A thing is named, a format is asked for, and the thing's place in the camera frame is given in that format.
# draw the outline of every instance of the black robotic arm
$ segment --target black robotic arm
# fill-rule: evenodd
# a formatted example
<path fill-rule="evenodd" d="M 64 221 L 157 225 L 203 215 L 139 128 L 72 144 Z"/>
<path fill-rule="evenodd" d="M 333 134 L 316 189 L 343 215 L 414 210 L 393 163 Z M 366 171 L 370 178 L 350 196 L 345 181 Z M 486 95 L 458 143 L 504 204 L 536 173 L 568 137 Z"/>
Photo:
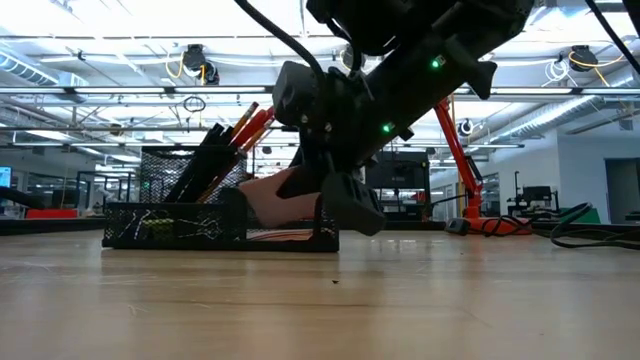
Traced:
<path fill-rule="evenodd" d="M 384 226 L 373 191 L 351 174 L 402 135 L 438 102 L 467 83 L 490 95 L 495 63 L 478 61 L 518 35 L 533 0 L 309 0 L 320 23 L 355 51 L 349 75 L 327 73 L 298 42 L 246 0 L 254 20 L 294 49 L 309 67 L 286 62 L 273 91 L 275 117 L 300 130 L 299 170 L 281 197 L 322 192 L 341 224 L 365 234 Z M 362 54 L 385 56 L 364 74 Z"/>

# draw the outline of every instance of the black cable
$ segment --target black cable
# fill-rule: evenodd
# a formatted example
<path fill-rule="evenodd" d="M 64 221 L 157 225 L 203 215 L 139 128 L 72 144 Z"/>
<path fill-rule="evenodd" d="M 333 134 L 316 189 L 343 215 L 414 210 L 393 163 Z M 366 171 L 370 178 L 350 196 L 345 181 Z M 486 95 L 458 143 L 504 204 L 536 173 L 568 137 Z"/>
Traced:
<path fill-rule="evenodd" d="M 273 34 L 273 36 L 278 38 L 278 40 L 285 43 L 285 45 L 295 51 L 296 54 L 300 55 L 300 57 L 309 64 L 311 70 L 313 70 L 313 73 L 316 75 L 316 79 L 318 80 L 320 88 L 322 88 L 322 86 L 324 85 L 325 75 L 324 71 L 322 71 L 322 67 L 320 67 L 320 63 L 318 63 L 318 60 L 316 60 L 316 58 L 313 57 L 313 55 L 307 49 L 305 49 L 304 46 L 302 46 L 302 44 L 291 37 L 291 35 L 287 34 L 284 30 L 279 28 L 278 25 L 271 22 L 271 20 L 262 15 L 260 11 L 251 6 L 251 4 L 249 4 L 247 0 L 235 1 L 236 4 L 238 4 L 238 6 L 240 6 L 240 8 L 242 8 L 242 10 L 247 13 L 247 15 L 255 20 L 255 22 L 257 22 L 258 24 L 260 24 L 260 26 Z"/>
<path fill-rule="evenodd" d="M 505 236 L 515 235 L 521 231 L 527 231 L 527 232 L 533 232 L 534 234 L 539 236 L 547 237 L 549 238 L 549 240 L 551 240 L 551 243 L 553 243 L 554 245 L 563 247 L 563 248 L 568 248 L 568 249 L 579 249 L 579 248 L 588 248 L 588 247 L 619 247 L 619 248 L 630 249 L 630 250 L 640 250 L 640 244 L 619 240 L 620 238 L 627 237 L 630 234 L 640 233 L 640 229 L 635 229 L 625 233 L 614 233 L 612 231 L 601 230 L 601 229 L 589 229 L 589 228 L 572 230 L 572 231 L 564 231 L 568 225 L 578 220 L 582 216 L 586 215 L 589 211 L 591 211 L 591 209 L 593 209 L 593 205 L 589 203 L 583 203 L 578 206 L 574 206 L 573 208 L 567 211 L 562 212 L 561 214 L 557 215 L 557 217 L 565 218 L 565 219 L 562 220 L 560 224 L 558 224 L 550 232 L 531 229 L 531 225 L 533 224 L 533 222 L 547 215 L 547 214 L 541 213 L 538 216 L 532 217 L 526 222 L 523 222 L 520 219 L 510 215 L 501 216 L 497 219 L 489 219 L 489 220 L 486 220 L 484 223 L 482 223 L 482 227 L 480 230 L 471 230 L 470 233 L 482 234 L 486 237 L 492 237 L 492 236 L 505 237 Z M 492 222 L 495 222 L 495 226 L 493 226 L 493 228 L 489 230 L 488 229 L 489 224 L 491 224 Z M 500 229 L 500 225 L 502 225 L 503 222 L 511 225 L 513 227 L 513 230 L 504 234 L 498 233 Z M 574 244 L 574 243 L 568 243 L 568 242 L 558 240 L 559 238 L 562 238 L 562 237 L 573 237 L 578 234 L 580 234 L 581 237 L 583 238 L 588 236 L 591 238 L 590 240 L 593 240 L 594 242 Z M 602 238 L 602 236 L 597 237 L 596 234 L 606 234 L 608 236 L 605 238 Z"/>
<path fill-rule="evenodd" d="M 633 57 L 633 54 L 631 54 L 629 49 L 627 49 L 627 46 L 624 44 L 624 42 L 620 40 L 620 37 L 618 36 L 618 34 L 616 34 L 616 32 L 613 31 L 613 28 L 611 27 L 611 25 L 609 25 L 609 22 L 607 21 L 607 19 L 605 19 L 604 15 L 602 15 L 602 11 L 600 11 L 600 9 L 598 8 L 598 5 L 596 5 L 596 3 L 593 0 L 585 0 L 585 1 L 587 5 L 589 5 L 589 8 L 591 8 L 591 11 L 593 11 L 593 14 L 598 19 L 598 22 L 600 22 L 600 25 L 602 25 L 602 28 L 604 28 L 604 31 L 607 32 L 611 40 L 613 40 L 613 42 L 616 44 L 618 49 L 620 49 L 622 54 L 624 54 L 624 57 L 627 58 L 627 61 L 629 61 L 629 64 L 631 64 L 631 66 L 636 70 L 636 72 L 640 74 L 640 64 L 638 63 L 636 58 Z"/>

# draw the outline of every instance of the computer monitor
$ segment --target computer monitor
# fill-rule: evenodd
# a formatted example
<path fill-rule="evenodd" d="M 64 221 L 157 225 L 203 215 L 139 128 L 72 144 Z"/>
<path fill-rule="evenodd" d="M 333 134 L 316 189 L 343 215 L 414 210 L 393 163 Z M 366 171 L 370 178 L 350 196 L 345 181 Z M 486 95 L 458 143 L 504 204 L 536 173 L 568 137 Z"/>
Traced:
<path fill-rule="evenodd" d="M 551 186 L 529 186 L 522 189 L 525 201 L 551 201 Z"/>

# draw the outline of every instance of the desk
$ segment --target desk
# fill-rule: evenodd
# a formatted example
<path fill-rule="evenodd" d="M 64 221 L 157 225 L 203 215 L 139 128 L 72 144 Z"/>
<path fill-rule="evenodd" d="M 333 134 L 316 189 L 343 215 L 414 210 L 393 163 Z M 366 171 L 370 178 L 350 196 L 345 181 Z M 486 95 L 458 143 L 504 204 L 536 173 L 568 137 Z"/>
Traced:
<path fill-rule="evenodd" d="M 339 254 L 102 251 L 100 239 L 0 238 L 0 359 L 640 353 L 633 251 L 440 232 L 345 232 Z"/>

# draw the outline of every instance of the mesh pencil holder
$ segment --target mesh pencil holder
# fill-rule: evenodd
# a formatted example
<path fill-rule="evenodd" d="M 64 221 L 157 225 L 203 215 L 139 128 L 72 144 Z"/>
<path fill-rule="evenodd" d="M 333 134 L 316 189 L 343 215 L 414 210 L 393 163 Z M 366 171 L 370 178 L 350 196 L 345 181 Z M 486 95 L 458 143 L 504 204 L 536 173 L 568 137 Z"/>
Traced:
<path fill-rule="evenodd" d="M 337 252 L 339 231 L 318 204 L 315 219 L 266 229 L 244 195 L 225 188 L 209 204 L 110 203 L 103 247 L 149 250 Z"/>
<path fill-rule="evenodd" d="M 194 157 L 206 161 L 194 165 Z M 212 170 L 207 166 L 215 169 L 233 167 L 204 203 L 193 203 L 192 199 L 197 198 L 206 186 L 203 187 L 200 180 L 195 185 L 189 182 L 185 185 L 184 179 L 191 178 L 191 182 L 199 179 L 202 171 L 206 175 Z M 237 189 L 237 184 L 246 179 L 245 169 L 245 157 L 231 147 L 144 148 L 140 169 L 141 203 L 106 205 L 103 247 L 294 252 L 339 250 L 338 228 L 324 212 L 321 200 L 316 204 L 314 219 L 292 222 L 278 229 L 264 228 L 244 194 Z M 189 199 L 189 202 L 167 201 L 180 197 Z"/>

